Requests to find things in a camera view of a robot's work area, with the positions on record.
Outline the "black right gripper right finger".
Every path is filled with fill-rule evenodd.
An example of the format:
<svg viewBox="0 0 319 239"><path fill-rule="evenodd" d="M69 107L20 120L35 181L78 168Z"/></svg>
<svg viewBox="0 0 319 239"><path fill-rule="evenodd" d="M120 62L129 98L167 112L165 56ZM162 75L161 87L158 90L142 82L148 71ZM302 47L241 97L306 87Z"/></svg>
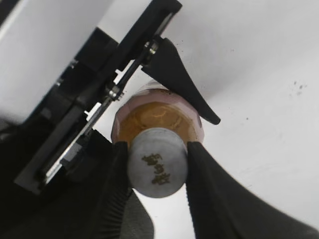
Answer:
<svg viewBox="0 0 319 239"><path fill-rule="evenodd" d="M208 153L188 142L186 191L197 239L317 239L315 228L248 191Z"/></svg>

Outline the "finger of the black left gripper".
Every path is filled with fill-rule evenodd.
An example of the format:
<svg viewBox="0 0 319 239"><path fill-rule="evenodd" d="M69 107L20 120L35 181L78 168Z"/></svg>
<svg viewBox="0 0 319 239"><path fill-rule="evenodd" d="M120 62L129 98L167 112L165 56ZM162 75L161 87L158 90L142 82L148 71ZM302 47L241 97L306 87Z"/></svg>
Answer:
<svg viewBox="0 0 319 239"><path fill-rule="evenodd" d="M142 71L184 98L206 121L219 124L220 117L205 101L189 76L174 44L167 38L157 38L157 47Z"/></svg>

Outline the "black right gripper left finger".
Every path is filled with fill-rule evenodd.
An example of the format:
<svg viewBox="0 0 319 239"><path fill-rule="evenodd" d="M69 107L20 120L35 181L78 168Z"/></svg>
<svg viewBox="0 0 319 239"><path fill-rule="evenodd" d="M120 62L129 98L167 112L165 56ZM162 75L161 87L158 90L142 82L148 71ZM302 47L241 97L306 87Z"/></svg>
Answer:
<svg viewBox="0 0 319 239"><path fill-rule="evenodd" d="M153 222L129 186L127 148L93 131L78 165L60 171L37 196L14 178L41 143L21 135L0 143L3 239L152 239Z"/></svg>

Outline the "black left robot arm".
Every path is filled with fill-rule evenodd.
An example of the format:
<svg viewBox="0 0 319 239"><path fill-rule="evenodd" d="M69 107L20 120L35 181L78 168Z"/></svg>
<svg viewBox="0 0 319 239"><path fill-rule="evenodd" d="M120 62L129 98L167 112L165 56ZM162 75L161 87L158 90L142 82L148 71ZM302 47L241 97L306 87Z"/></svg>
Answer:
<svg viewBox="0 0 319 239"><path fill-rule="evenodd" d="M220 118L161 37L182 5L154 0L116 42L98 28L109 0L3 0L0 3L0 117L24 125L44 115L55 129L15 178L35 194L71 158L141 68L212 124Z"/></svg>

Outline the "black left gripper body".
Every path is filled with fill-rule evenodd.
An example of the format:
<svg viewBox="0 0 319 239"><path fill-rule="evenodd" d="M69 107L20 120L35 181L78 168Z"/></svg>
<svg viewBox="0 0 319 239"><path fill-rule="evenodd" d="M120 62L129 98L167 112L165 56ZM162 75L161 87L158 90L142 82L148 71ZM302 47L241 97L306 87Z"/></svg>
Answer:
<svg viewBox="0 0 319 239"><path fill-rule="evenodd" d="M156 38L181 9L176 0L154 0L121 42L95 28L74 60L64 70L23 129L40 132L41 144L26 161L14 182L40 193L73 158L110 103L117 100L137 67L146 62Z"/></svg>

